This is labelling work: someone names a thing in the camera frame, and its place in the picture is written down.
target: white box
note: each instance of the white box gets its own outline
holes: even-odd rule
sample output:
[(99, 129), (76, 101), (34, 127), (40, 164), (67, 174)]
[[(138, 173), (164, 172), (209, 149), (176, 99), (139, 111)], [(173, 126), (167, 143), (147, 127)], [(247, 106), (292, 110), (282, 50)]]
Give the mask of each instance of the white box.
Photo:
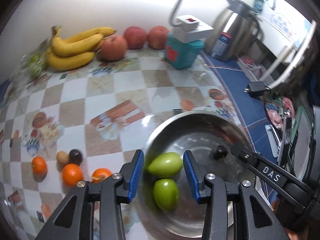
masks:
[(199, 19), (193, 17), (192, 15), (183, 15), (179, 17), (181, 18), (192, 18), (196, 21), (199, 21), (198, 27), (194, 30), (191, 30), (189, 32), (186, 32), (182, 30), (180, 27), (173, 27), (172, 28), (172, 36), (175, 37), (177, 40), (179, 40), (182, 43), (189, 43), (193, 41), (197, 41), (200, 39), (207, 38), (211, 35), (213, 28), (206, 23), (200, 21)]
[(183, 15), (177, 17), (177, 23), (181, 24), (179, 28), (181, 28), (185, 32), (190, 32), (198, 28), (199, 22), (201, 21), (193, 17), (192, 15)]

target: banana bunch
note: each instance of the banana bunch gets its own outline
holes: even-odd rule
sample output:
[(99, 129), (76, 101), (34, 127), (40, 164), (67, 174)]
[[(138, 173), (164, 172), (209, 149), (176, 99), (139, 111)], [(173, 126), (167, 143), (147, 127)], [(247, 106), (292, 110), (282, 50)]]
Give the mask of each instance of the banana bunch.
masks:
[(61, 27), (52, 27), (51, 46), (46, 54), (49, 66), (60, 71), (78, 68), (91, 62), (102, 39), (116, 32), (110, 27), (101, 27), (63, 40), (59, 37), (60, 31)]

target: metal bowl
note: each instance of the metal bowl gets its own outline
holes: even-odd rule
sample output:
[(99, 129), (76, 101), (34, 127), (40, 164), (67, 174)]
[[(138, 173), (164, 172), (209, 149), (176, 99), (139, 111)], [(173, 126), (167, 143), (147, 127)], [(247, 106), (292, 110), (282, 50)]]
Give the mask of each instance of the metal bowl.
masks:
[[(191, 150), (196, 161), (204, 164), (208, 172), (220, 176), (228, 182), (241, 182), (244, 179), (255, 184), (255, 175), (230, 153), (230, 145), (242, 142), (248, 149), (250, 144), (242, 131), (229, 120), (209, 111), (189, 111), (178, 114), (160, 126), (150, 135), (144, 147), (145, 167), (160, 154), (177, 152), (182, 155)], [(228, 154), (218, 161), (214, 160), (213, 152), (223, 145)], [(180, 200), (174, 212), (163, 212), (155, 204), (152, 189), (157, 178), (146, 169), (141, 177), (138, 201), (142, 203), (143, 212), (149, 222), (158, 229), (165, 228), (173, 234), (196, 238), (201, 237), (206, 205), (198, 205), (191, 197), (184, 169), (176, 174), (180, 191)], [(228, 203), (228, 226), (233, 224), (232, 203)]]

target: orange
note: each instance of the orange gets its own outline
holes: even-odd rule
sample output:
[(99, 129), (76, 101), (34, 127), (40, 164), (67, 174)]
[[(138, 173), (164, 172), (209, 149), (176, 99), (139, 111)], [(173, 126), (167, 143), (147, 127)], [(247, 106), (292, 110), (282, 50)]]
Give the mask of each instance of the orange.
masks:
[(83, 180), (80, 167), (74, 163), (64, 166), (62, 170), (62, 180), (69, 187), (75, 186), (79, 181)]
[(108, 169), (106, 169), (106, 168), (99, 168), (99, 169), (96, 169), (96, 170), (92, 173), (91, 179), (92, 179), (92, 182), (93, 182), (93, 183), (97, 183), (97, 182), (100, 182), (100, 181), (105, 180), (107, 177), (109, 177), (109, 176), (111, 176), (111, 175), (112, 175), (112, 172), (109, 171)]
[(39, 156), (33, 158), (31, 167), (33, 173), (39, 176), (44, 176), (48, 171), (47, 163), (45, 162), (44, 158)]

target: red apple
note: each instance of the red apple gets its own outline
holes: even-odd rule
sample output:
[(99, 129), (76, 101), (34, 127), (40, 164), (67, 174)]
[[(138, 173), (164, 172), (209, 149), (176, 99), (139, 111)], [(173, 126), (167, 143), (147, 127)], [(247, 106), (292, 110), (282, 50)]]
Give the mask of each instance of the red apple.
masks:
[(137, 26), (127, 28), (123, 37), (126, 39), (129, 49), (142, 49), (147, 40), (146, 32)]
[(163, 26), (153, 27), (148, 34), (149, 47), (152, 49), (164, 49), (169, 30)]
[(106, 38), (101, 44), (101, 56), (108, 61), (120, 60), (128, 48), (127, 41), (118, 35)]

